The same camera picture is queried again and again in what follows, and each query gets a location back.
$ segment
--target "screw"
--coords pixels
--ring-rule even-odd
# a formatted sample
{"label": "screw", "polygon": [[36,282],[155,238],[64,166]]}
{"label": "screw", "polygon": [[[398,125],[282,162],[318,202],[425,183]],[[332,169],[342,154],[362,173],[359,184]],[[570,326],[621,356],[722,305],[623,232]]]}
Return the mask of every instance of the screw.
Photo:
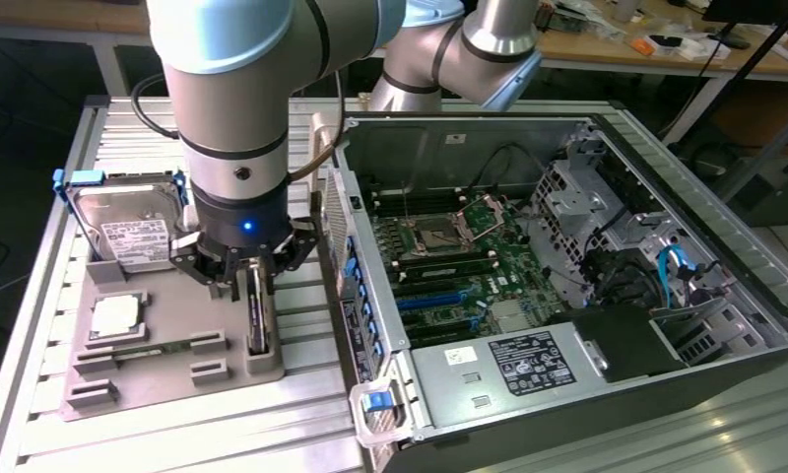
{"label": "screw", "polygon": [[239,180],[246,180],[248,177],[251,177],[251,169],[250,168],[236,168],[236,170],[234,171],[234,175],[236,176],[236,178]]}

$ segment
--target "hard drive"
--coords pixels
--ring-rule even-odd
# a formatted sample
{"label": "hard drive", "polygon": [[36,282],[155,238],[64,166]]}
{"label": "hard drive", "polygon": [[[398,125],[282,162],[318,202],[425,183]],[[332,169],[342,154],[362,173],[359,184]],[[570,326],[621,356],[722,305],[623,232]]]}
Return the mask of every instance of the hard drive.
{"label": "hard drive", "polygon": [[95,257],[127,273],[172,268],[170,241],[183,232],[183,173],[110,174],[80,170],[56,192],[76,215]]}

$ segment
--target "warning label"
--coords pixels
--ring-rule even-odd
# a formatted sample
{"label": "warning label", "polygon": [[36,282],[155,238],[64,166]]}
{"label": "warning label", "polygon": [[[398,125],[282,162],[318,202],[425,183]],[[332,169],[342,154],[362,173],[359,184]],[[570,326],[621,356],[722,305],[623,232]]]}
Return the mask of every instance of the warning label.
{"label": "warning label", "polygon": [[573,384],[575,376],[550,332],[490,342],[509,391],[515,396]]}
{"label": "warning label", "polygon": [[170,233],[163,220],[103,224],[103,232],[124,266],[170,259]]}

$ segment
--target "aluminum profile table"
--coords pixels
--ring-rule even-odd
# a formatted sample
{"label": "aluminum profile table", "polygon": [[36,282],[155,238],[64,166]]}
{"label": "aluminum profile table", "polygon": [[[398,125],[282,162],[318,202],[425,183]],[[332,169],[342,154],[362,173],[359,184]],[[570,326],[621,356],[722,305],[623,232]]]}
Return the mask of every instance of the aluminum profile table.
{"label": "aluminum profile table", "polygon": [[[695,177],[677,160],[665,159],[665,147],[633,115],[607,102],[574,105],[579,113],[601,113],[614,124],[788,304],[782,261],[766,255],[767,246],[738,246],[745,224],[721,201],[698,200],[699,194],[690,193]],[[350,108],[360,106],[350,102]],[[567,103],[558,101],[525,101],[515,108],[550,111],[554,106],[567,110]],[[163,126],[175,126],[167,100],[146,100],[144,108]],[[446,103],[446,108],[477,109],[461,101]],[[335,100],[292,102],[291,168],[308,160],[312,114],[336,109]],[[111,172],[186,169],[179,144],[146,129],[120,99],[87,107],[67,167]],[[308,212],[312,185],[308,180],[291,189],[296,216]],[[87,242],[56,202],[0,371],[0,471],[362,471],[315,254],[278,283],[284,379],[72,423],[60,420],[56,409],[87,254]],[[501,471],[788,472],[788,365],[690,411],[483,470]]]}

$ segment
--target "orange object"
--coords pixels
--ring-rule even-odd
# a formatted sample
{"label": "orange object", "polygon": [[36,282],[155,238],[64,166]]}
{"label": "orange object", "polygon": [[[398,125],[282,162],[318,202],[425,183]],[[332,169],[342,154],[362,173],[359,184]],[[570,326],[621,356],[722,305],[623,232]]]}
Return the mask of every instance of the orange object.
{"label": "orange object", "polygon": [[645,38],[638,37],[631,41],[631,47],[634,47],[641,54],[651,56],[655,53],[655,47],[649,44]]}

